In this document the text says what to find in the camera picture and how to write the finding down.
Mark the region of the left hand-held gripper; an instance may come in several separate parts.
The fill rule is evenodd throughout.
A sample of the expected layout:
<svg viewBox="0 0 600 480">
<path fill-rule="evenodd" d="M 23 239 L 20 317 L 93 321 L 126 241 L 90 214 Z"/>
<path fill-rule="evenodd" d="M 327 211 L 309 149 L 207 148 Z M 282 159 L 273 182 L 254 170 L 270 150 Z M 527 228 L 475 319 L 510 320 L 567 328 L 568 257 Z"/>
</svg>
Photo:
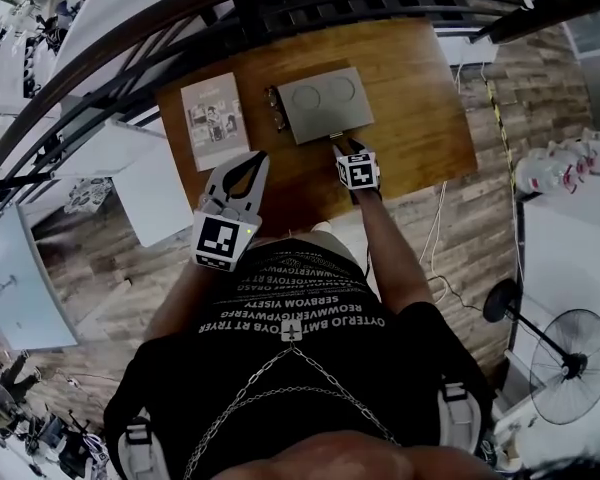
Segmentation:
<svg viewBox="0 0 600 480">
<path fill-rule="evenodd" d="M 193 214 L 191 257 L 200 266 L 233 272 L 261 226 L 270 167 L 264 151 L 240 154 L 216 167 Z"/>
</svg>

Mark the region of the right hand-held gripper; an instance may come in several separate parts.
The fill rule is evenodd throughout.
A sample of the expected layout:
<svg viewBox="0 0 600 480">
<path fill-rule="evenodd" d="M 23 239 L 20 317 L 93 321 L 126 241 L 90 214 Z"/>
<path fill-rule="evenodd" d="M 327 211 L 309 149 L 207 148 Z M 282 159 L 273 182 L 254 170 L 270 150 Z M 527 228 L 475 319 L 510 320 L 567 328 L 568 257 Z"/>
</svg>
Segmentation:
<svg viewBox="0 0 600 480">
<path fill-rule="evenodd" d="M 355 138 L 348 138 L 347 143 L 352 155 L 345 155 L 337 144 L 332 145 L 340 182 L 351 191 L 378 189 L 380 168 L 376 155 L 367 152 L 367 147 Z"/>
</svg>

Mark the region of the grey box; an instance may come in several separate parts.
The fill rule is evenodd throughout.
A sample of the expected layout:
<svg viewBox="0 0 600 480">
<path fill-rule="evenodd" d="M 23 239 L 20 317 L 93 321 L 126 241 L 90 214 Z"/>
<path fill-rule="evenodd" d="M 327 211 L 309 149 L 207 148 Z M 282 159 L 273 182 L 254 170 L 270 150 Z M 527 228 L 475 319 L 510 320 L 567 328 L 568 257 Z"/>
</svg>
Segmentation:
<svg viewBox="0 0 600 480">
<path fill-rule="evenodd" d="M 292 81 L 277 92 L 297 145 L 375 122 L 355 67 Z"/>
</svg>

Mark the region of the person's left forearm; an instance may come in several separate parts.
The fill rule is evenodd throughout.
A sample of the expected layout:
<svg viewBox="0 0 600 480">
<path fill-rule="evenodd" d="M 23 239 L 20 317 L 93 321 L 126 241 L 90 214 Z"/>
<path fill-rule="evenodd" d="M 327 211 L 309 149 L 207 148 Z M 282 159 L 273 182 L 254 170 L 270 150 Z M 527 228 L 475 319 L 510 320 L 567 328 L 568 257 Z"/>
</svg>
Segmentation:
<svg viewBox="0 0 600 480">
<path fill-rule="evenodd" d="M 221 272 L 189 261 L 154 313 L 144 340 L 151 341 L 188 329 L 207 304 Z"/>
</svg>

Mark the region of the person's right forearm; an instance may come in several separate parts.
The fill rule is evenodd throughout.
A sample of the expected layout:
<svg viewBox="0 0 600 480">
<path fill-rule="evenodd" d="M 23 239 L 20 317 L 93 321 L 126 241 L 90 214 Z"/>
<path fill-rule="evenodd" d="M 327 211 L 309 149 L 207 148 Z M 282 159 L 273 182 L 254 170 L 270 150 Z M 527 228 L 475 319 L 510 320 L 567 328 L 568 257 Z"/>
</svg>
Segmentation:
<svg viewBox="0 0 600 480">
<path fill-rule="evenodd" d="M 370 259 L 382 303 L 395 314 L 411 304 L 434 299 L 413 249 L 391 218 L 379 194 L 354 191 L 361 210 Z"/>
</svg>

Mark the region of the wooden table with black legs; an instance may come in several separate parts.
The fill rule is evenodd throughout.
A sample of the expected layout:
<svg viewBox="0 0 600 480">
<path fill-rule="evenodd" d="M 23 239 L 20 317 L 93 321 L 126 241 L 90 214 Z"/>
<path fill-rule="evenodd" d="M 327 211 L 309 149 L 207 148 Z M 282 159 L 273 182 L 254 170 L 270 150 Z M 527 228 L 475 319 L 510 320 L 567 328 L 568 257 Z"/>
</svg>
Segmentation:
<svg viewBox="0 0 600 480">
<path fill-rule="evenodd" d="M 224 73 L 236 78 L 250 146 L 267 152 L 270 169 L 260 213 L 262 232 L 283 234 L 349 211 L 331 144 L 297 145 L 275 126 L 264 93 L 322 72 L 355 67 L 373 123 L 356 137 L 377 154 L 387 199 L 477 169 L 464 107 L 432 26 L 393 19 L 304 33 L 192 71 L 156 96 L 170 148 L 191 205 L 207 177 L 197 171 L 180 91 Z"/>
</svg>

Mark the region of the white picture book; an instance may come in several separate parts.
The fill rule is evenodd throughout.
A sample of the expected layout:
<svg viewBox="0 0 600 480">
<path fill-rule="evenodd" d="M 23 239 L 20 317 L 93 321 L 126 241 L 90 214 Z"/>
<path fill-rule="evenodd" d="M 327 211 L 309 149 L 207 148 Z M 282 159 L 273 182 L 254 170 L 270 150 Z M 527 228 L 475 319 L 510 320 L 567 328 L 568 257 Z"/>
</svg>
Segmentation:
<svg viewBox="0 0 600 480">
<path fill-rule="evenodd" d="M 233 73 L 185 86 L 181 97 L 198 172 L 250 151 Z"/>
</svg>

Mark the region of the black eyeglasses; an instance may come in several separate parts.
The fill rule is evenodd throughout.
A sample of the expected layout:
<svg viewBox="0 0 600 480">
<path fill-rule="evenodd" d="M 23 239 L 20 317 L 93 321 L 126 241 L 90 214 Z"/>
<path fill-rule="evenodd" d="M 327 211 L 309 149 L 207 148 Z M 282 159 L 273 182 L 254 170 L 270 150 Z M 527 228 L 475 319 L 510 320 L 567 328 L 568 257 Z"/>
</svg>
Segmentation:
<svg viewBox="0 0 600 480">
<path fill-rule="evenodd" d="M 281 102 L 281 96 L 275 86 L 269 86 L 265 89 L 265 99 L 271 109 L 277 131 L 286 130 L 288 128 L 287 117 Z"/>
</svg>

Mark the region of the person's beige trousers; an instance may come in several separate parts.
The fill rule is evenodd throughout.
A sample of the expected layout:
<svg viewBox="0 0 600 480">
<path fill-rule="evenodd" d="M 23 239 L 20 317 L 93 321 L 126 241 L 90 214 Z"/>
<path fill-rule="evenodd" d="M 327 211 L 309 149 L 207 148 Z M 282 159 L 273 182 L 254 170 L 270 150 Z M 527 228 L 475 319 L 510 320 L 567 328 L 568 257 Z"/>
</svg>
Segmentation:
<svg viewBox="0 0 600 480">
<path fill-rule="evenodd" d="M 331 232 L 322 231 L 322 236 L 323 248 L 348 259 L 355 265 L 359 265 L 358 261 L 347 248 L 347 246 L 342 243 L 334 234 Z"/>
</svg>

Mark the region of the floral cushion stool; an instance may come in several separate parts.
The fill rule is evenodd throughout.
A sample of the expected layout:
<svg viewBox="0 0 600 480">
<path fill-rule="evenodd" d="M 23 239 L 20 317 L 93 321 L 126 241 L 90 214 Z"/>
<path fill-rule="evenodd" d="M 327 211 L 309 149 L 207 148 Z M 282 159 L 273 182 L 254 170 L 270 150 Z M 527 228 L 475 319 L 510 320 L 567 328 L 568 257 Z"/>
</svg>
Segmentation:
<svg viewBox="0 0 600 480">
<path fill-rule="evenodd" d="M 80 179 L 69 192 L 69 200 L 64 206 L 64 212 L 94 214 L 104 203 L 112 188 L 113 183 L 107 177 Z"/>
</svg>

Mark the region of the dark railing with wooden handrail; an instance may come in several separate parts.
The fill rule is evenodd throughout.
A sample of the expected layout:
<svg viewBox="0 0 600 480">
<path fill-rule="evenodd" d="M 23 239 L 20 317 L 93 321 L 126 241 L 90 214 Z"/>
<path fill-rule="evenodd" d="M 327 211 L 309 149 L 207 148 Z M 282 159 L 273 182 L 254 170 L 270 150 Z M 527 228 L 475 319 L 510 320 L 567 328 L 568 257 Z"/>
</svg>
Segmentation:
<svg viewBox="0 0 600 480">
<path fill-rule="evenodd" d="M 103 66 L 152 36 L 168 32 L 174 26 L 200 17 L 224 3 L 235 6 L 228 17 L 219 18 L 203 30 L 139 60 L 89 93 L 30 146 L 5 177 L 0 179 L 0 193 L 9 191 L 16 194 L 26 185 L 49 180 L 49 175 L 42 171 L 46 165 L 57 167 L 57 159 L 63 151 L 115 112 L 131 106 L 135 101 L 147 97 L 160 84 L 172 80 L 172 74 L 166 74 L 147 87 L 116 100 L 46 153 L 29 174 L 21 175 L 19 172 L 52 136 L 61 132 L 86 109 L 105 99 L 119 86 L 143 76 L 157 64 L 192 49 L 209 37 L 226 39 L 232 33 L 241 33 L 244 40 L 239 46 L 250 49 L 274 38 L 329 26 L 412 14 L 452 14 L 453 19 L 441 21 L 441 27 L 469 27 L 472 41 L 487 37 L 494 43 L 503 43 L 600 11 L 600 0 L 161 0 L 106 33 L 41 89 L 2 136 L 0 167 L 35 124 Z"/>
</svg>

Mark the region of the group of clear water jugs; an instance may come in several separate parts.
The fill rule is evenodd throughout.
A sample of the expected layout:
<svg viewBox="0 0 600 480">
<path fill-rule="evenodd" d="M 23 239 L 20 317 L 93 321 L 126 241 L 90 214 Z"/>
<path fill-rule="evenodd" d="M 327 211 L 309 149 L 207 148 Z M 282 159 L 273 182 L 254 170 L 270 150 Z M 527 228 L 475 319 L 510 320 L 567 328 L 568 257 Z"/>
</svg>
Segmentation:
<svg viewBox="0 0 600 480">
<path fill-rule="evenodd" d="M 600 131 L 585 128 L 580 138 L 531 149 L 513 169 L 513 187 L 524 195 L 573 194 L 592 176 L 600 177 Z"/>
</svg>

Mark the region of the person's black printed shirt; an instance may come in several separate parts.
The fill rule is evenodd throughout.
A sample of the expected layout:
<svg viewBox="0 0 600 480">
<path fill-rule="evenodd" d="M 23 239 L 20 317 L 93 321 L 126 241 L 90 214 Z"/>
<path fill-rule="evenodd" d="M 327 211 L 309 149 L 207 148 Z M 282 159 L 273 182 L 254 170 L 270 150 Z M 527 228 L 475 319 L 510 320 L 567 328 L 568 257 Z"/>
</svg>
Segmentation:
<svg viewBox="0 0 600 480">
<path fill-rule="evenodd" d="M 138 348 L 104 437 L 115 449 L 146 411 L 172 480 L 209 480 L 325 432 L 436 445 L 449 382 L 489 420 L 488 383 L 433 304 L 395 314 L 358 265 L 285 239 L 248 251 L 190 328 Z"/>
</svg>

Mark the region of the glass-top white desk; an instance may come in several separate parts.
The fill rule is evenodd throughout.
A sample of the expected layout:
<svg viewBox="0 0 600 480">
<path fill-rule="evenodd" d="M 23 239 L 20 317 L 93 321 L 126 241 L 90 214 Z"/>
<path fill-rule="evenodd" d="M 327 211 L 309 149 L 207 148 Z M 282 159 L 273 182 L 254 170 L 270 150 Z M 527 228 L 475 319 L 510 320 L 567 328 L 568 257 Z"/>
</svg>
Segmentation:
<svg viewBox="0 0 600 480">
<path fill-rule="evenodd" d="M 78 344 L 22 210 L 0 219 L 0 331 L 14 350 Z"/>
</svg>

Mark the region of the black standing fan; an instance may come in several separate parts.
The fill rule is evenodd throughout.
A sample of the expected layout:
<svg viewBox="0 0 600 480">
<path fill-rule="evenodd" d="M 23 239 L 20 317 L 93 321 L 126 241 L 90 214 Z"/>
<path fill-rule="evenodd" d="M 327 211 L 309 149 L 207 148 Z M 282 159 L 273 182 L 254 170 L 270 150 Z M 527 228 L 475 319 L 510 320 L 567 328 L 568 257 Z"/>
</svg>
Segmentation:
<svg viewBox="0 0 600 480">
<path fill-rule="evenodd" d="M 522 315 L 521 299 L 516 281 L 505 279 L 490 290 L 483 318 L 490 323 L 509 319 L 535 339 L 529 366 L 535 410 L 550 424 L 571 424 L 600 400 L 600 317 L 571 309 L 540 329 Z"/>
</svg>

